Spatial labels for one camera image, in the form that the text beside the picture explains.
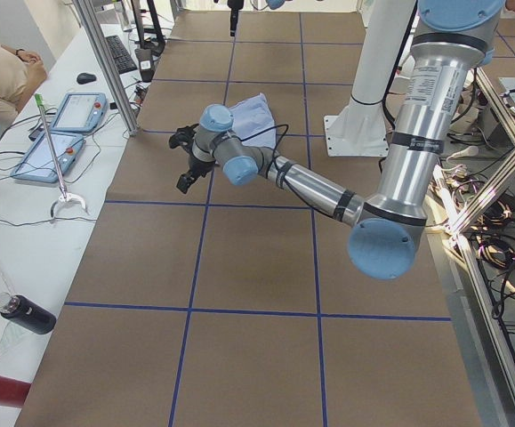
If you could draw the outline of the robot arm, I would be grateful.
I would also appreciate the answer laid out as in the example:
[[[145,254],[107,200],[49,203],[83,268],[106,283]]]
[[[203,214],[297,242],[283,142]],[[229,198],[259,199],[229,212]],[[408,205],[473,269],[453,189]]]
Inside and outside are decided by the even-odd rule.
[[[213,104],[196,125],[170,138],[184,149],[187,191],[219,166],[244,185],[273,181],[351,233],[348,253],[364,274],[394,279],[413,265],[427,221],[423,200],[444,149],[468,72],[492,56],[501,1],[378,1],[367,25],[348,105],[325,119],[333,157],[382,157],[376,192],[360,197],[282,157],[249,144],[234,130],[231,111]]]
[[[276,10],[285,2],[285,0],[266,0],[266,6],[271,10]],[[244,5],[244,0],[227,1],[227,6],[229,7],[229,35],[232,37],[236,35],[239,13],[243,9]]]

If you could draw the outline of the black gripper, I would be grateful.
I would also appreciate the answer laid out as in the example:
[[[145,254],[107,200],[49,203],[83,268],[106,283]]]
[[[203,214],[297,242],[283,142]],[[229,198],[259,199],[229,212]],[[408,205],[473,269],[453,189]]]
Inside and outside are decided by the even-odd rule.
[[[188,192],[193,184],[193,179],[205,178],[215,166],[214,158],[196,144],[196,128],[196,125],[178,128],[169,139],[171,149],[181,147],[189,155],[189,170],[180,175],[176,184],[176,188],[180,192]]]
[[[229,34],[231,36],[234,36],[235,35],[234,22],[237,22],[239,12],[243,9],[243,0],[228,0],[227,6],[230,8]]]

